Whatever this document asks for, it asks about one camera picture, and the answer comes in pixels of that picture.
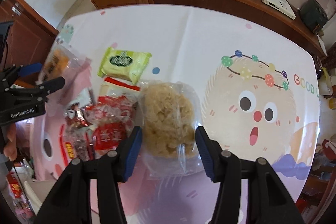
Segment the green speaker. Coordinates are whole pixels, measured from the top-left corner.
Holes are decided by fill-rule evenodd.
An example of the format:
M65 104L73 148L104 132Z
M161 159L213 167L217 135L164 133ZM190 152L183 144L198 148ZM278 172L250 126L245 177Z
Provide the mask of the green speaker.
M303 4L299 14L303 23L313 33L318 33L328 21L326 12L316 0L308 0Z

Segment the cartoon mouth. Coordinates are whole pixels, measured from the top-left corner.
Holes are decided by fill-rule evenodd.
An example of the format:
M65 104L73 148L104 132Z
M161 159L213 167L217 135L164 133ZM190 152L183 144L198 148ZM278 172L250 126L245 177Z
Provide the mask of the cartoon mouth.
M250 145L255 145L255 143L257 142L258 139L258 128L254 127L251 130L251 134L250 134Z

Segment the blue gripper pad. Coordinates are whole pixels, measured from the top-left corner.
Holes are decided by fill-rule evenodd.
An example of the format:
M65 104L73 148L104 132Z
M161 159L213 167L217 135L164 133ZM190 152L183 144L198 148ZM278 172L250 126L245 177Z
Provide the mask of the blue gripper pad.
M142 143L142 130L141 127L136 126L133 128L131 135L127 139L127 144L122 148L123 152L124 151L125 152L120 155L124 165L122 177L125 182L133 173L134 166L140 151L141 143Z
M195 131L195 140L196 145L201 156L201 160L204 166L205 173L214 181L215 172L214 172L214 159L211 156L209 149L211 149L212 144L209 139L204 127L198 127Z
M39 72L42 69L42 64L41 63L34 63L31 65L27 65L22 67L19 72L18 72L18 76L20 77L24 77L36 72Z

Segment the cartoon eye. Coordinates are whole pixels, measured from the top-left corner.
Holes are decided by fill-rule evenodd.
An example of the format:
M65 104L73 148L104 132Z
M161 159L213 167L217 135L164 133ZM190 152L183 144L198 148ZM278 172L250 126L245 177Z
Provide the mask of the cartoon eye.
M252 112L255 109L257 101L255 96L252 92L248 90L244 90L238 99L239 106L242 111L244 112Z
M264 117L267 122L275 122L278 117L278 109L275 103L268 102L264 108Z

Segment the snack package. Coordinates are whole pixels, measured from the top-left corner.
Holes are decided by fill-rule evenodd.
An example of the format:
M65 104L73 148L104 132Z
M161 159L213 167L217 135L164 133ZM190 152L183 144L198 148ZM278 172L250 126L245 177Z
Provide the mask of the snack package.
M61 90L48 96L49 105L60 103L84 62L85 58L79 57L79 54L69 45L56 44L52 47L39 73L37 84L62 76L65 79L65 85Z
M105 78L97 104L85 112L95 128L92 135L95 158L115 150L132 132L139 90L137 86Z
M98 70L98 76L104 74L131 81L134 85L148 65L152 54L149 52L132 52L107 48Z
M84 117L86 108L92 106L88 89L83 89L78 97L71 101L65 111L66 125L61 131L63 151L66 151L68 162L78 157L83 161L94 158L91 140L92 128Z
M181 82L141 86L143 161L154 178L182 176L203 169L195 143L201 125L199 98Z
M6 178L8 181L9 193L13 198L13 205L18 219L21 223L32 223L35 214L31 211L28 204L29 201L22 192L23 185L18 182L17 175L12 171L7 174Z

